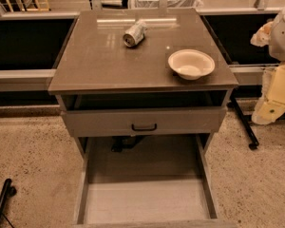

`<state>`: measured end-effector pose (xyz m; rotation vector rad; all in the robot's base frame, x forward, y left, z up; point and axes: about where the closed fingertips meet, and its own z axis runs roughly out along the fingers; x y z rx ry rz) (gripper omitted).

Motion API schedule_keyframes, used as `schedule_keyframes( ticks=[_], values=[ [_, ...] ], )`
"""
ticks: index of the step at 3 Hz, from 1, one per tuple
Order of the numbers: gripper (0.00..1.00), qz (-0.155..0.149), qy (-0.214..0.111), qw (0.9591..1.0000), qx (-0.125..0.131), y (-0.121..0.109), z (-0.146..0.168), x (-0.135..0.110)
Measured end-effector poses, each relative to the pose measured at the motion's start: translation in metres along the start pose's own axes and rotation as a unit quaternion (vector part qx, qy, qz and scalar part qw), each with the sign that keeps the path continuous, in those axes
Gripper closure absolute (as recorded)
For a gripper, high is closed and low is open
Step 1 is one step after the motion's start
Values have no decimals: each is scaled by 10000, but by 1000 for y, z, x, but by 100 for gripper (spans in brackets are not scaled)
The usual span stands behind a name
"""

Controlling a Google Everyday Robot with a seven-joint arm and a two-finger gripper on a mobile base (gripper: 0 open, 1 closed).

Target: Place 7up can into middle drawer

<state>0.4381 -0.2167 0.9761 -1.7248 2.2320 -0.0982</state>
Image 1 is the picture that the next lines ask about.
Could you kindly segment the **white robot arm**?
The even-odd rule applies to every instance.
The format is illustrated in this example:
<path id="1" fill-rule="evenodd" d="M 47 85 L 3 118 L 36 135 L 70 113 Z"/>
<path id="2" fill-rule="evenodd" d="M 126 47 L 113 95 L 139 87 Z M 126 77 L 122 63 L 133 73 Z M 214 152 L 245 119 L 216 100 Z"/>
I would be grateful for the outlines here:
<path id="1" fill-rule="evenodd" d="M 261 97 L 252 115 L 255 124 L 271 124 L 285 113 L 285 7 L 253 35 L 250 43 L 267 46 L 269 55 L 279 61 L 277 67 L 264 70 Z"/>

